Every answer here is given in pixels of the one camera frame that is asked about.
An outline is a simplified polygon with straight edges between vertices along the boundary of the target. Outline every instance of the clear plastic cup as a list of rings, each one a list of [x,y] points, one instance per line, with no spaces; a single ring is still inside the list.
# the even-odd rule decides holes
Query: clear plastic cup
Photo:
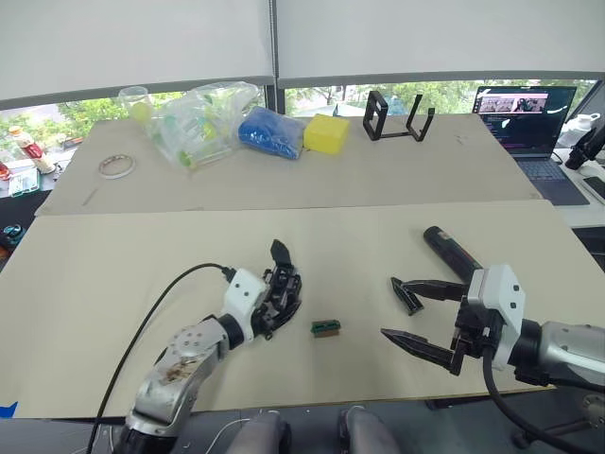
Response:
[[[130,118],[143,125],[151,120],[153,104],[147,88],[139,86],[123,88],[117,97],[128,111]]]

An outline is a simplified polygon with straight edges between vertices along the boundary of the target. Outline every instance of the blue cloth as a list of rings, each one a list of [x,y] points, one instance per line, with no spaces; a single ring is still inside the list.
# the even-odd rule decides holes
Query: blue cloth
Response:
[[[300,120],[255,107],[239,126],[237,135],[242,143],[266,153],[298,159],[303,149],[304,128]]]
[[[15,414],[15,410],[17,410],[17,404],[19,402],[15,402],[10,407],[0,407],[0,418],[12,418]]]

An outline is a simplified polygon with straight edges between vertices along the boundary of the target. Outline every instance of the black phone stand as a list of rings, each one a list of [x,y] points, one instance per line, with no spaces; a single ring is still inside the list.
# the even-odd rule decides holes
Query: black phone stand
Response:
[[[423,128],[420,130],[420,134],[414,128],[412,128],[412,120],[414,119],[414,115],[416,114],[416,110],[420,104],[422,95],[416,95],[414,99],[414,105],[412,106],[412,111],[409,113],[409,117],[406,122],[407,131],[404,132],[392,132],[389,134],[383,134],[382,129],[385,126],[385,120],[387,119],[387,112],[389,111],[389,104],[382,97],[380,92],[372,90],[368,95],[368,103],[366,104],[366,113],[363,116],[363,127],[368,133],[371,140],[385,139],[389,137],[404,137],[406,135],[411,135],[414,137],[416,142],[422,142],[426,133],[428,132],[428,127],[431,125],[433,121],[433,116],[435,116],[435,108],[431,107],[428,110],[428,118],[424,122]],[[378,122],[376,123],[376,129],[372,128],[372,120],[374,119],[374,114],[378,115]]]

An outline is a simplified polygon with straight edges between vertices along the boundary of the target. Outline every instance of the laptop keyboard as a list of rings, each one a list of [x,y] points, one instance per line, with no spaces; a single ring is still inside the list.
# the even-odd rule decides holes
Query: laptop keyboard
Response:
[[[517,161],[530,180],[557,181],[565,180],[565,174],[551,159],[543,161]]]

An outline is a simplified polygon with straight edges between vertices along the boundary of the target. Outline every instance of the gray pants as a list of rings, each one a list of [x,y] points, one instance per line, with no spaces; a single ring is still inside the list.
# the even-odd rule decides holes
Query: gray pants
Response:
[[[401,454],[384,423],[362,407],[351,407],[344,414],[350,454]],[[227,454],[284,454],[280,441],[289,428],[277,412],[264,412],[252,418],[235,436]]]

